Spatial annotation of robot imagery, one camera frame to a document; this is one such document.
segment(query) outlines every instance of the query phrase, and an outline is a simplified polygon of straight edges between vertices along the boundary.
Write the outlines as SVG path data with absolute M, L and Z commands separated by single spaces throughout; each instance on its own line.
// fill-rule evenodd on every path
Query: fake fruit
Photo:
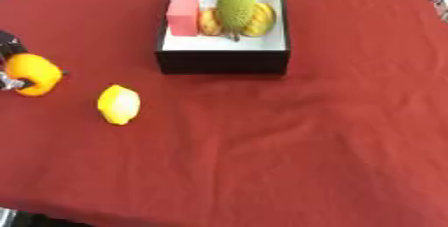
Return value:
M 98 99 L 98 110 L 107 122 L 126 125 L 140 110 L 140 97 L 130 89 L 112 85 Z
M 239 41 L 239 33 L 251 20 L 255 3 L 255 0 L 218 0 L 217 17 L 235 41 Z
M 265 35 L 274 26 L 276 20 L 274 8 L 266 3 L 257 3 L 254 15 L 249 24 L 243 29 L 242 34 L 250 37 Z
M 199 28 L 207 36 L 221 35 L 223 27 L 216 18 L 216 8 L 209 8 L 201 12 Z
M 48 93 L 62 78 L 62 71 L 47 59 L 33 54 L 17 54 L 5 64 L 6 74 L 13 79 L 27 79 L 32 86 L 19 89 L 25 96 L 41 96 Z

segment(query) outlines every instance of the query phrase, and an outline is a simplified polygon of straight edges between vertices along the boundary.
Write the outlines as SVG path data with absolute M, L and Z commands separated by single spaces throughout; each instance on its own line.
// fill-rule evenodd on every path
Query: yellow lemon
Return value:
M 119 85 L 107 88 L 98 99 L 98 110 L 107 122 L 126 125 L 140 110 L 140 97 L 130 89 Z
M 5 64 L 6 74 L 13 79 L 27 79 L 33 85 L 17 90 L 25 96 L 48 93 L 62 78 L 62 71 L 47 59 L 33 54 L 17 54 Z

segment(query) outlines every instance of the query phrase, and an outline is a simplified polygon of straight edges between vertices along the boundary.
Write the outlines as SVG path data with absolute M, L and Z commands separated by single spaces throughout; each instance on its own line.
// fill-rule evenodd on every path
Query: toy fruit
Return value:
M 107 122 L 115 125 L 126 125 L 137 116 L 139 109 L 138 94 L 119 85 L 110 86 L 98 99 L 98 110 Z
M 218 0 L 218 19 L 235 41 L 239 41 L 239 33 L 251 20 L 254 6 L 255 0 Z
M 209 8 L 201 12 L 199 28 L 202 34 L 207 36 L 221 35 L 223 27 L 216 18 L 216 8 Z
M 252 20 L 243 29 L 242 34 L 250 37 L 263 36 L 274 26 L 275 20 L 275 10 L 271 5 L 257 3 Z
M 166 17 L 173 36 L 198 35 L 199 0 L 171 0 Z
M 62 71 L 47 59 L 33 54 L 13 55 L 5 64 L 6 74 L 13 79 L 25 79 L 32 86 L 16 90 L 25 96 L 48 93 L 62 78 Z

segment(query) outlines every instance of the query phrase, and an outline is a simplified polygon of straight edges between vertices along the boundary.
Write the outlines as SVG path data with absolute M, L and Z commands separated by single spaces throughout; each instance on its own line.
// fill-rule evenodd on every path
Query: spiky fruit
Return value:
M 254 15 L 242 34 L 250 37 L 265 35 L 274 26 L 276 20 L 275 10 L 270 4 L 257 3 Z
M 216 8 L 208 8 L 199 16 L 199 28 L 202 34 L 207 36 L 218 36 L 222 33 L 222 25 L 216 18 Z
M 239 33 L 252 18 L 255 0 L 218 0 L 217 17 L 225 32 L 239 40 Z

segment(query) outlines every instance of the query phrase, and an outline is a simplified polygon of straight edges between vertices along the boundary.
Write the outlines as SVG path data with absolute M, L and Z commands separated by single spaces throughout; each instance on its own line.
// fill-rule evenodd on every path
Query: yellow fruit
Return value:
M 276 14 L 270 4 L 257 3 L 252 20 L 243 29 L 242 34 L 250 37 L 265 35 L 275 24 Z
M 209 8 L 201 12 L 199 28 L 202 34 L 207 36 L 219 36 L 222 34 L 223 27 L 216 18 L 216 8 Z
M 18 54 L 5 65 L 6 74 L 13 79 L 27 79 L 33 86 L 19 89 L 25 96 L 41 96 L 48 93 L 62 78 L 62 71 L 47 59 L 33 54 Z
M 130 89 L 113 85 L 106 89 L 98 99 L 98 110 L 107 122 L 126 125 L 140 110 L 140 97 Z

